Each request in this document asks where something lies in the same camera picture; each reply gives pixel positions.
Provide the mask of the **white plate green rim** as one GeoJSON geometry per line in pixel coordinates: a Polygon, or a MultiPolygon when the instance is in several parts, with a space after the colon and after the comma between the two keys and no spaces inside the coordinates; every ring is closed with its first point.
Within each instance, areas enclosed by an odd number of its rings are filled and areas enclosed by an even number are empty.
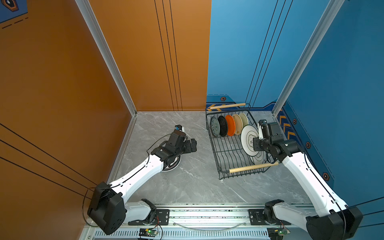
{"type": "Polygon", "coordinates": [[[164,166],[162,172],[170,172],[174,170],[181,162],[181,156],[176,157],[172,163],[167,166],[164,166]]]}

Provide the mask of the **black wire dish rack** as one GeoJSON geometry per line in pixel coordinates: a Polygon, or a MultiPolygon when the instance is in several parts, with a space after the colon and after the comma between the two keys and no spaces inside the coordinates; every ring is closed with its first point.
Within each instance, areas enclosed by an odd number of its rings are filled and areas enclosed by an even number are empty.
{"type": "MultiPolygon", "coordinates": [[[[255,121],[254,116],[252,115],[249,108],[226,108],[226,109],[218,109],[218,110],[210,110],[208,109],[210,105],[207,106],[206,109],[206,124],[207,130],[209,131],[209,138],[213,149],[214,159],[216,162],[219,180],[246,176],[251,174],[260,174],[266,172],[269,168],[256,169],[251,171],[244,171],[238,173],[229,173],[230,169],[253,166],[254,164],[251,162],[251,156],[247,155],[243,150],[241,144],[241,136],[233,135],[233,136],[224,136],[215,138],[212,135],[210,129],[210,120],[211,117],[215,116],[218,118],[219,116],[226,116],[232,114],[239,114],[241,112],[245,113],[249,119],[249,124],[253,127],[257,127],[258,123],[255,121]]],[[[270,154],[267,154],[268,163],[272,163],[274,161],[273,157],[270,154]]]]}

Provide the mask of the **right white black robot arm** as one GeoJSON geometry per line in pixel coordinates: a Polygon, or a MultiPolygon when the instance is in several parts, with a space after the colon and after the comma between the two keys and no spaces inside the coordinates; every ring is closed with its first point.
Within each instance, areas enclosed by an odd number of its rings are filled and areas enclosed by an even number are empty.
{"type": "Polygon", "coordinates": [[[352,238],[363,214],[349,207],[320,176],[302,147],[279,134],[278,123],[259,121],[260,137],[254,138],[255,151],[270,154],[277,164],[283,164],[308,195],[314,211],[306,212],[282,200],[267,202],[264,216],[269,224],[286,221],[309,233],[313,240],[347,240],[352,238]]]}

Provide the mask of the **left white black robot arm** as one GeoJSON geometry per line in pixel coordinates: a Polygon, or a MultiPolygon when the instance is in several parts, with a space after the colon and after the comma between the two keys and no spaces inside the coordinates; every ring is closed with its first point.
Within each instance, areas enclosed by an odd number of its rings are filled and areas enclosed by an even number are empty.
{"type": "Polygon", "coordinates": [[[147,199],[129,202],[131,196],[153,176],[175,169],[183,154],[197,151],[197,141],[190,139],[180,125],[158,147],[149,147],[147,158],[123,177],[107,184],[102,182],[93,188],[93,195],[83,217],[93,223],[89,227],[100,228],[106,235],[114,233],[122,224],[141,221],[157,224],[157,207],[147,199]]]}

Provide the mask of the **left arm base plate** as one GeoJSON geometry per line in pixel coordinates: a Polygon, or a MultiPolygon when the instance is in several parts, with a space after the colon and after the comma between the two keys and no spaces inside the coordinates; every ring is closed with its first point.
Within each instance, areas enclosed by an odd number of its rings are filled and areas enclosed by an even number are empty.
{"type": "Polygon", "coordinates": [[[170,220],[170,210],[169,209],[157,209],[155,213],[150,214],[150,216],[145,220],[136,220],[128,222],[129,226],[155,226],[160,224],[161,226],[167,226],[170,220]]]}

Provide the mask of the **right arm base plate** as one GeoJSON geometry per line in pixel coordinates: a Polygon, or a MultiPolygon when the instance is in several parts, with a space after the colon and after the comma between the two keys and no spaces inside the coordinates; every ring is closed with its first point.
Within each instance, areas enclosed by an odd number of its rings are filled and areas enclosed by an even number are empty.
{"type": "Polygon", "coordinates": [[[286,221],[278,220],[273,214],[264,209],[249,209],[249,218],[252,226],[256,225],[291,225],[291,223],[286,221]]]}

